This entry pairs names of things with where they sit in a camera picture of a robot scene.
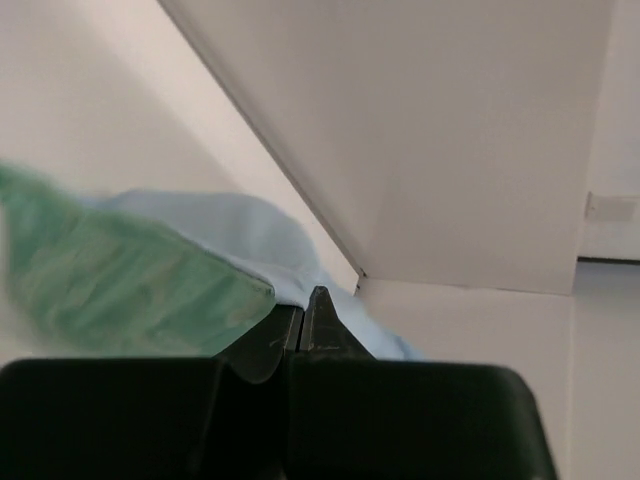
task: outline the green fabric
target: green fabric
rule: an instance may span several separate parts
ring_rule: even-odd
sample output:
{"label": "green fabric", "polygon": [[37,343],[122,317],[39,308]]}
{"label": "green fabric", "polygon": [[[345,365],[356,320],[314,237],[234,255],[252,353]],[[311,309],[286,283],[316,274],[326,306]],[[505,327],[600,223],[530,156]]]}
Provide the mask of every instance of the green fabric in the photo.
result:
{"label": "green fabric", "polygon": [[270,285],[164,225],[83,206],[29,172],[0,164],[0,202],[9,297],[63,354],[214,355],[275,305]]}

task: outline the blue fabric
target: blue fabric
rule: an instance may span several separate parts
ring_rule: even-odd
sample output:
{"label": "blue fabric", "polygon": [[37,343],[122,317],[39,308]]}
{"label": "blue fabric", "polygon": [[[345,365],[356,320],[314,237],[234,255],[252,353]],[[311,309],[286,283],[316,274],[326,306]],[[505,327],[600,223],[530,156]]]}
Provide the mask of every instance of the blue fabric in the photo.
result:
{"label": "blue fabric", "polygon": [[376,358],[424,358],[373,321],[362,302],[323,270],[313,242],[302,227],[268,202],[236,193],[145,190],[85,201],[97,208],[127,211],[164,223],[236,268],[271,284],[280,304],[306,308],[313,289],[326,286],[340,320]]}

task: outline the white surface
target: white surface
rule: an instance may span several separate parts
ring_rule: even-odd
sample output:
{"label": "white surface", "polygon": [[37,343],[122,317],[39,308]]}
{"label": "white surface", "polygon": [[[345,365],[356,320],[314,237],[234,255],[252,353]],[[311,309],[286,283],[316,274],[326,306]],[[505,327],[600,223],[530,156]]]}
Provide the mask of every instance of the white surface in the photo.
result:
{"label": "white surface", "polygon": [[640,267],[578,266],[574,297],[367,281],[383,325],[434,360],[507,365],[532,387],[565,480],[640,471]]}
{"label": "white surface", "polygon": [[0,2],[0,157],[91,192],[244,191],[357,274],[152,0]]}
{"label": "white surface", "polygon": [[370,277],[569,292],[613,0],[165,3]]}
{"label": "white surface", "polygon": [[[597,195],[640,195],[640,2],[618,0],[592,147],[589,188]],[[640,218],[587,222],[580,254],[640,259]]]}

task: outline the light blue cloth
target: light blue cloth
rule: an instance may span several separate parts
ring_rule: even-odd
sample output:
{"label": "light blue cloth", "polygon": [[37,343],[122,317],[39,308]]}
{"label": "light blue cloth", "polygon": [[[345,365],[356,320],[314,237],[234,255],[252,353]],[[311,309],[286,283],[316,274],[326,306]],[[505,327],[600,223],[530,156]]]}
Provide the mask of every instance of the light blue cloth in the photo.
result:
{"label": "light blue cloth", "polygon": [[268,202],[236,193],[145,190],[85,201],[96,208],[127,211],[164,223],[271,284],[280,304],[306,308],[313,289],[326,286],[342,323],[376,358],[424,359],[402,338],[373,321],[362,302],[331,279],[302,227]]}

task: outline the cloth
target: cloth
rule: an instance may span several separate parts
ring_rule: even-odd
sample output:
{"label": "cloth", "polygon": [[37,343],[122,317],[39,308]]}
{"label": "cloth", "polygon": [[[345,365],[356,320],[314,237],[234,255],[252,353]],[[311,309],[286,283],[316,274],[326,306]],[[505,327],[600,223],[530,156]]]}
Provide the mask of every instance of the cloth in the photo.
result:
{"label": "cloth", "polygon": [[275,289],[280,304],[306,308],[313,289],[326,286],[340,320],[380,359],[422,360],[406,341],[378,325],[362,302],[323,270],[302,227],[276,206],[236,193],[130,191],[85,202],[162,222],[183,237]]}
{"label": "cloth", "polygon": [[0,165],[0,203],[3,280],[32,354],[213,356],[276,304],[271,285],[162,223],[92,208],[30,172]]}

